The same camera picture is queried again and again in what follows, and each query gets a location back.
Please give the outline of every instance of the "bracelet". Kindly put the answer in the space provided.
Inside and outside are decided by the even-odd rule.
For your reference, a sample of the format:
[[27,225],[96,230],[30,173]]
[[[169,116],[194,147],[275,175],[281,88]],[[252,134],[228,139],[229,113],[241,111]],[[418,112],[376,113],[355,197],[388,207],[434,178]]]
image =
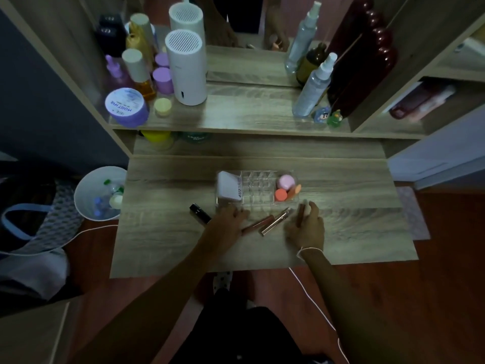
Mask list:
[[303,248],[301,248],[301,249],[298,251],[298,253],[296,253],[296,256],[297,256],[297,257],[299,257],[299,258],[300,258],[302,261],[304,261],[304,259],[303,259],[302,257],[300,257],[300,253],[301,253],[302,251],[306,251],[307,249],[316,249],[316,250],[318,250],[318,251],[321,251],[321,252],[322,252],[322,254],[324,253],[324,251],[323,251],[323,250],[318,249],[317,247],[312,247],[312,246],[309,246],[309,247],[306,247],[306,248],[304,248],[304,247],[303,247]]

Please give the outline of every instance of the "yellow lid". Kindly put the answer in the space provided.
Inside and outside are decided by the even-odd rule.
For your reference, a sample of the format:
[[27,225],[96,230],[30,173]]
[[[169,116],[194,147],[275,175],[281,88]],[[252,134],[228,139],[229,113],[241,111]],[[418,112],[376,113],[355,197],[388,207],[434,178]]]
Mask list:
[[143,136],[153,143],[159,143],[170,138],[171,131],[140,130]]
[[158,98],[153,104],[155,113],[160,116],[166,116],[170,113],[172,109],[172,103],[168,98]]

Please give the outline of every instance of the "vent grille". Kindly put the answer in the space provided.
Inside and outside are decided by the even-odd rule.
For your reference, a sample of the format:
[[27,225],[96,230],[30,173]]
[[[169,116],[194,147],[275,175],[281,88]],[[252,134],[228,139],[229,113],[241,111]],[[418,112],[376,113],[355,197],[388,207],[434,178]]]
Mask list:
[[178,23],[195,23],[202,20],[202,10],[188,2],[179,2],[170,7],[170,17]]
[[199,35],[191,30],[177,29],[167,34],[165,39],[167,48],[173,52],[191,53],[202,48],[202,40]]

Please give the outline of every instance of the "person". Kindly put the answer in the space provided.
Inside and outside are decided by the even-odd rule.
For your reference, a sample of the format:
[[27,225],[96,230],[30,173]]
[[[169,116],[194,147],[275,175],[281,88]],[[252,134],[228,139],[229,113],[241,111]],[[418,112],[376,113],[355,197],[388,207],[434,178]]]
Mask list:
[[[324,256],[324,222],[315,203],[309,205],[310,214],[300,228],[293,221],[287,222],[287,238],[300,249],[299,256],[318,284],[348,361],[419,363],[420,356],[409,337],[359,299]],[[233,205],[222,209],[206,226],[189,255],[113,318],[75,355],[71,364],[149,364],[197,283],[237,242],[247,216],[247,211],[238,211]],[[247,309],[244,301],[221,288],[204,306],[193,330],[171,360],[175,364],[193,362],[307,361],[269,309]]]
[[[263,0],[190,0],[204,13],[207,44],[239,46],[236,33],[258,34]],[[276,35],[282,51],[289,47],[285,22],[280,10],[281,0],[268,0],[264,21],[264,46],[270,48],[270,37]]]

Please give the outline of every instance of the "light blue bag handle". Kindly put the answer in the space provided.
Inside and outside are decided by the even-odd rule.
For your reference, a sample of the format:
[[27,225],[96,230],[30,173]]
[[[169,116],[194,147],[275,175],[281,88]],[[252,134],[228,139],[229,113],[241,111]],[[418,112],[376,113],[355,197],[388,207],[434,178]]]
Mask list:
[[52,210],[52,206],[46,206],[43,204],[33,204],[33,203],[19,203],[15,204],[15,206],[8,207],[2,213],[2,225],[9,230],[14,236],[18,237],[21,240],[30,240],[33,236],[30,236],[15,226],[12,222],[10,222],[6,214],[11,211],[37,211],[37,212],[50,212]]

